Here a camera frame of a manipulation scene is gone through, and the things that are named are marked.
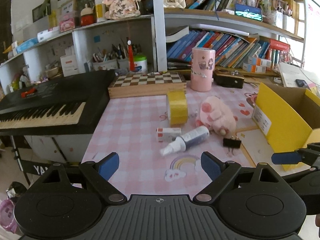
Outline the black binder clip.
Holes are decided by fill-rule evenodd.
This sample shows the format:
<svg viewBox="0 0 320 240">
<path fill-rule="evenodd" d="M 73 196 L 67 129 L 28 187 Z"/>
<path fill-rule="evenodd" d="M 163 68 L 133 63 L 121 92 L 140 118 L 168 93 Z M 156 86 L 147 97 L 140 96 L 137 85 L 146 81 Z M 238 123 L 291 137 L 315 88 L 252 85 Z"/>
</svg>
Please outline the black binder clip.
<svg viewBox="0 0 320 240">
<path fill-rule="evenodd" d="M 241 140 L 237 136 L 231 136 L 230 138 L 223 138 L 223 147 L 228 148 L 227 156 L 234 156 L 234 150 L 240 149 Z"/>
</svg>

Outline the white spray bottle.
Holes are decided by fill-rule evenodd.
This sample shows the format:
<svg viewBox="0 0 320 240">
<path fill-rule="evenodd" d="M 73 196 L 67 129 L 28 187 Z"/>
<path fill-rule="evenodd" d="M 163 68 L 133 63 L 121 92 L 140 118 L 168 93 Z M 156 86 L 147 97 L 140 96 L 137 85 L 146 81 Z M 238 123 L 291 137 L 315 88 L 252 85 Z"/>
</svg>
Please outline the white spray bottle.
<svg viewBox="0 0 320 240">
<path fill-rule="evenodd" d="M 199 126 L 188 133 L 177 136 L 174 141 L 160 150 L 160 154 L 164 157 L 173 153 L 185 152 L 206 141 L 209 135 L 210 132 L 206 126 Z"/>
</svg>

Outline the pink plush pig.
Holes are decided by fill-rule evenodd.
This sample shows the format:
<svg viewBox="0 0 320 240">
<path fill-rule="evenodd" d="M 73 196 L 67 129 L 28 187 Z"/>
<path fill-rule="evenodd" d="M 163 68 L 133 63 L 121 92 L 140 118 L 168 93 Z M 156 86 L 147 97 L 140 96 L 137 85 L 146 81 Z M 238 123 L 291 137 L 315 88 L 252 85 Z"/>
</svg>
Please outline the pink plush pig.
<svg viewBox="0 0 320 240">
<path fill-rule="evenodd" d="M 201 102 L 196 117 L 196 127 L 206 126 L 209 131 L 231 138 L 235 135 L 238 118 L 218 97 L 209 96 Z"/>
</svg>

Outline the white staples box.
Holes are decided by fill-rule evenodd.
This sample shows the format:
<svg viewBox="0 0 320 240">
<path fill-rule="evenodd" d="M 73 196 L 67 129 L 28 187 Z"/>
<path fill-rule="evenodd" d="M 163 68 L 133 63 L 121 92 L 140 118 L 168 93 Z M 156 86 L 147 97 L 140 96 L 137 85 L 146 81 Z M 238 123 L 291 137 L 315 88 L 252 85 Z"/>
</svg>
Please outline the white staples box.
<svg viewBox="0 0 320 240">
<path fill-rule="evenodd" d="M 157 128 L 156 138 L 158 142 L 172 142 L 182 133 L 180 128 Z"/>
</svg>

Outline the yellow tape roll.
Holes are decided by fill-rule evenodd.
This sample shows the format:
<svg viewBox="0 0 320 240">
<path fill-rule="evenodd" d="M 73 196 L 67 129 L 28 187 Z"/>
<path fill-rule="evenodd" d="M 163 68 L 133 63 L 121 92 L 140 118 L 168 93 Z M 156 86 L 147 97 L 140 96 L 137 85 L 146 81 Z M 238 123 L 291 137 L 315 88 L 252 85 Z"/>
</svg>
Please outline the yellow tape roll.
<svg viewBox="0 0 320 240">
<path fill-rule="evenodd" d="M 187 123 L 188 104 L 183 90 L 174 90 L 167 93 L 167 115 L 171 127 Z"/>
</svg>

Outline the yellow cardboard box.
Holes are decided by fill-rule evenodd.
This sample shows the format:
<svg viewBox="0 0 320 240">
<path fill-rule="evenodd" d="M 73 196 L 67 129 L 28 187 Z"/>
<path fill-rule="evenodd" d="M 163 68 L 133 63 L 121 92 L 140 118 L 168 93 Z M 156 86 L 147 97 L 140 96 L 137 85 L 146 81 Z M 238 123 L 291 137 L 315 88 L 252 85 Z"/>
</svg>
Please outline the yellow cardboard box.
<svg viewBox="0 0 320 240">
<path fill-rule="evenodd" d="M 319 97 L 306 88 L 260 84 L 252 119 L 275 153 L 319 142 Z"/>
</svg>

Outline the pink checkered tablecloth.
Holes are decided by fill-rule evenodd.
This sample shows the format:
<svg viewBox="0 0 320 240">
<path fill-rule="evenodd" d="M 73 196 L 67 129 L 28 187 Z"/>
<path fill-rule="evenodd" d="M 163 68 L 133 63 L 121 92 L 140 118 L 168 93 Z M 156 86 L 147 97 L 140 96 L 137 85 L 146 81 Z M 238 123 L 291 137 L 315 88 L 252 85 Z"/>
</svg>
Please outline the pink checkered tablecloth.
<svg viewBox="0 0 320 240">
<path fill-rule="evenodd" d="M 204 151 L 221 161 L 232 160 L 244 167 L 253 167 L 261 161 L 271 162 L 272 148 L 251 118 L 253 108 L 248 99 L 257 93 L 258 90 L 249 84 L 242 89 L 214 85 L 206 93 L 187 89 L 188 121 L 179 128 L 170 127 L 164 95 L 112 99 L 93 133 L 83 161 L 100 161 L 116 152 L 120 163 L 110 182 L 126 196 L 194 196 L 210 183 L 201 168 L 200 157 Z M 209 96 L 219 98 L 232 110 L 241 147 L 224 147 L 222 137 L 211 133 L 206 141 L 187 151 L 162 156 L 161 149 L 177 135 L 196 127 L 200 104 Z"/>
</svg>

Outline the black smartphone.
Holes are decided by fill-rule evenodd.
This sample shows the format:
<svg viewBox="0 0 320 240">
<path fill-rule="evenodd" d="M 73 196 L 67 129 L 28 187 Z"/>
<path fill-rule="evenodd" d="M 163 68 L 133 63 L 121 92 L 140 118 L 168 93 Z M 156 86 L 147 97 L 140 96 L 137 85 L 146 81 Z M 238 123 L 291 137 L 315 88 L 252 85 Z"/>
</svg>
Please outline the black smartphone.
<svg viewBox="0 0 320 240">
<path fill-rule="evenodd" d="M 306 83 L 306 81 L 305 81 L 305 80 L 302 80 L 302 79 L 296 79 L 296 80 L 295 80 L 295 82 L 296 82 L 296 85 L 297 85 L 298 87 L 300 87 L 300 88 L 307 88 L 307 89 L 309 89 L 309 86 L 308 86 L 308 84 Z"/>
</svg>

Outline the black electronic keyboard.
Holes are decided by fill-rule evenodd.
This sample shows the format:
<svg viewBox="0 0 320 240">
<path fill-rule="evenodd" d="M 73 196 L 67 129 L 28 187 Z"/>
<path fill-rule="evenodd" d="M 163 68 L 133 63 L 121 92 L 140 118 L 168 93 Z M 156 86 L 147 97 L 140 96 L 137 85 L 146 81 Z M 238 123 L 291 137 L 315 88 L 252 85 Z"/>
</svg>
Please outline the black electronic keyboard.
<svg viewBox="0 0 320 240">
<path fill-rule="evenodd" d="M 94 132 L 109 100 L 114 70 L 53 79 L 1 100 L 1 135 L 74 135 Z"/>
</svg>

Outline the wooden chess board box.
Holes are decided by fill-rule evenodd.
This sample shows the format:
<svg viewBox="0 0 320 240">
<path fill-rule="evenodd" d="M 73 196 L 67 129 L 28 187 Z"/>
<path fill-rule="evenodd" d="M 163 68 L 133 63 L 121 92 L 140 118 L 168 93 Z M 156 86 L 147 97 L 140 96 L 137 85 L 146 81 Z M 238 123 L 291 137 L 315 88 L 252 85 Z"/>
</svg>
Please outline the wooden chess board box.
<svg viewBox="0 0 320 240">
<path fill-rule="evenodd" d="M 108 87 L 111 99 L 165 95 L 169 91 L 186 91 L 187 83 L 177 72 L 128 74 L 117 76 Z"/>
</svg>

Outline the orange white medicine box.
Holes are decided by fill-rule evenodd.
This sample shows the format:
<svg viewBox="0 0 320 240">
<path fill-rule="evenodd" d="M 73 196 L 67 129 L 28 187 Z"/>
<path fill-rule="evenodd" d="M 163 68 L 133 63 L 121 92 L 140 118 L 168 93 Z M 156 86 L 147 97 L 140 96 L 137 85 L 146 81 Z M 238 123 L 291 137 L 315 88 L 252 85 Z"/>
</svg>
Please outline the orange white medicine box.
<svg viewBox="0 0 320 240">
<path fill-rule="evenodd" d="M 270 68 L 272 61 L 250 56 L 248 58 L 248 64 Z"/>
<path fill-rule="evenodd" d="M 266 73 L 267 70 L 264 66 L 252 65 L 249 63 L 244 63 L 242 69 L 251 73 Z"/>
</svg>

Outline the red book box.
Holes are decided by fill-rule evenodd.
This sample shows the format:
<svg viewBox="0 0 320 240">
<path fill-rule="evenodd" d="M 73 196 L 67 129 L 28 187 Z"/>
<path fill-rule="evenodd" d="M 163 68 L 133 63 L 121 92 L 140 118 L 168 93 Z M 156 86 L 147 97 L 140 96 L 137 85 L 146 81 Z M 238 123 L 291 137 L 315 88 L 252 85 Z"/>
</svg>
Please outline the red book box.
<svg viewBox="0 0 320 240">
<path fill-rule="evenodd" d="M 289 52 L 290 51 L 290 45 L 275 39 L 270 39 L 270 49 Z"/>
</svg>

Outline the white green lidded jar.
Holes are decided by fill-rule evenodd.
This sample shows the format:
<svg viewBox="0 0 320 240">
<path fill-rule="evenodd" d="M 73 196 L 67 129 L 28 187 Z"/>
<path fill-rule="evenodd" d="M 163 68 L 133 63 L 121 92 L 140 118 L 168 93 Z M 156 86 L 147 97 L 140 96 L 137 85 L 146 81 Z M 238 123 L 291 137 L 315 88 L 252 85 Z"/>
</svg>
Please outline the white green lidded jar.
<svg viewBox="0 0 320 240">
<path fill-rule="evenodd" d="M 137 54 L 133 57 L 135 73 L 146 73 L 148 71 L 147 57 L 144 54 Z"/>
</svg>

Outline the pink cylindrical canister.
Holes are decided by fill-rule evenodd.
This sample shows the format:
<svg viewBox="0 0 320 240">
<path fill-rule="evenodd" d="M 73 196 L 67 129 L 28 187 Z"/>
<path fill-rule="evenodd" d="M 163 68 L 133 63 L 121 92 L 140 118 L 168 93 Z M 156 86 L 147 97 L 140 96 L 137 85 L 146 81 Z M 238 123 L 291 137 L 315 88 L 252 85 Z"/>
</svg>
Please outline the pink cylindrical canister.
<svg viewBox="0 0 320 240">
<path fill-rule="evenodd" d="M 194 47 L 191 54 L 191 89 L 197 92 L 210 91 L 214 68 L 215 50 Z"/>
</svg>

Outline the red white pen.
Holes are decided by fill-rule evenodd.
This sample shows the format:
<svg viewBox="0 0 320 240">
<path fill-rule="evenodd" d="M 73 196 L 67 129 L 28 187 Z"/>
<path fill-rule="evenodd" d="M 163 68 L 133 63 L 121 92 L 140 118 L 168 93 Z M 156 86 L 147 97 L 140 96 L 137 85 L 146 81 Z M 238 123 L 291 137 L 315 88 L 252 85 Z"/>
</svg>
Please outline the red white pen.
<svg viewBox="0 0 320 240">
<path fill-rule="evenodd" d="M 127 51 L 128 51 L 128 58 L 129 58 L 129 64 L 130 64 L 130 71 L 135 71 L 135 62 L 133 57 L 133 49 L 132 49 L 132 43 L 131 40 L 127 39 Z"/>
</svg>

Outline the white bookshelf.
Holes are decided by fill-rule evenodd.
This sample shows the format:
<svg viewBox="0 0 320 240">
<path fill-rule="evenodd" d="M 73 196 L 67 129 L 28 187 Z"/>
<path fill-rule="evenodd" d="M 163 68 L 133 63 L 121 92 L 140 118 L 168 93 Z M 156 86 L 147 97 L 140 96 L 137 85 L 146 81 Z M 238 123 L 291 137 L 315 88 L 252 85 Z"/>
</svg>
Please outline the white bookshelf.
<svg viewBox="0 0 320 240">
<path fill-rule="evenodd" d="M 24 18 L 31 19 L 31 9 L 43 0 L 14 0 L 9 6 L 9 19 L 15 16 L 11 20 L 9 25 L 10 31 L 15 32 L 15 23 Z M 243 30 L 248 33 L 259 33 L 261 36 L 276 38 L 276 36 L 285 37 L 288 40 L 295 40 L 302 44 L 305 44 L 306 38 L 292 34 L 284 29 L 278 28 L 274 25 L 270 25 L 264 22 L 258 22 L 249 18 L 244 18 L 236 15 L 231 15 L 226 12 L 210 12 L 205 10 L 196 9 L 164 9 L 160 4 L 160 0 L 156 0 L 156 7 L 154 9 L 155 19 L 155 31 L 156 31 L 156 44 L 157 48 L 157 63 L 164 69 L 164 29 L 170 22 L 178 23 L 182 20 L 191 20 L 191 24 L 216 24 L 226 28 Z"/>
</svg>

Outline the phone with lit screen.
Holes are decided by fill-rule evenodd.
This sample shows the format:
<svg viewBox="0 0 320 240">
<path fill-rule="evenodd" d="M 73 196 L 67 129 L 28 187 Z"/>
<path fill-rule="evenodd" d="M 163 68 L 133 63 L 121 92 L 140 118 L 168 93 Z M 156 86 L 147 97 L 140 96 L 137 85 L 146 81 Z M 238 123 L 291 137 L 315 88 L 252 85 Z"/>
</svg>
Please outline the phone with lit screen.
<svg viewBox="0 0 320 240">
<path fill-rule="evenodd" d="M 234 13 L 236 16 L 249 18 L 259 22 L 263 21 L 263 14 L 260 8 L 252 7 L 244 4 L 236 4 L 234 6 Z"/>
</svg>

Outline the pink floral decorated figure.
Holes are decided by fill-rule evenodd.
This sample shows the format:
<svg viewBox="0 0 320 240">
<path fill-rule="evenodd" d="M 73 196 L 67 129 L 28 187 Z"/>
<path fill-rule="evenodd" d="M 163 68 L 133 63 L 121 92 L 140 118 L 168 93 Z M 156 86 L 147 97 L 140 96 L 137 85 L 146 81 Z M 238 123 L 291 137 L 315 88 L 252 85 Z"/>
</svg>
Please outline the pink floral decorated figure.
<svg viewBox="0 0 320 240">
<path fill-rule="evenodd" d="M 103 0 L 108 7 L 105 17 L 108 20 L 121 20 L 140 16 L 139 2 L 141 0 Z"/>
</svg>

